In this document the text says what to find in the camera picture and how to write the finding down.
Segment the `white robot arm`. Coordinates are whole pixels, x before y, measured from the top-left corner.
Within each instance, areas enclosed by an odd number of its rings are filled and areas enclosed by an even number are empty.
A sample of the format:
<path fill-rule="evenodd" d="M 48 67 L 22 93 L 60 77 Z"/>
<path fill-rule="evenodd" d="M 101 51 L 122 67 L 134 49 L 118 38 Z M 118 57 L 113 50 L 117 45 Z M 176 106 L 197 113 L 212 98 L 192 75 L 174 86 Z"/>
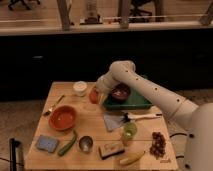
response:
<path fill-rule="evenodd" d="M 213 103 L 197 105 L 189 99 L 138 75 L 132 61 L 115 61 L 96 81 L 97 90 L 108 94 L 124 83 L 157 106 L 164 117 L 187 131 L 184 171 L 213 171 Z"/>

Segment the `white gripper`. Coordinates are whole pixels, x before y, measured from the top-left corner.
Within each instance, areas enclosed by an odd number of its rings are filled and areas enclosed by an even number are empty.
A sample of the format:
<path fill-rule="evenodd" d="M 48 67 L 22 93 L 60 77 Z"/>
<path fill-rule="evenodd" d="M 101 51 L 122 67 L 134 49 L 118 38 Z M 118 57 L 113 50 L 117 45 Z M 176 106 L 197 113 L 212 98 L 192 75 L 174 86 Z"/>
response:
<path fill-rule="evenodd" d="M 108 94 L 112 90 L 112 83 L 111 78 L 101 76 L 96 82 L 96 89 L 101 93 Z"/>

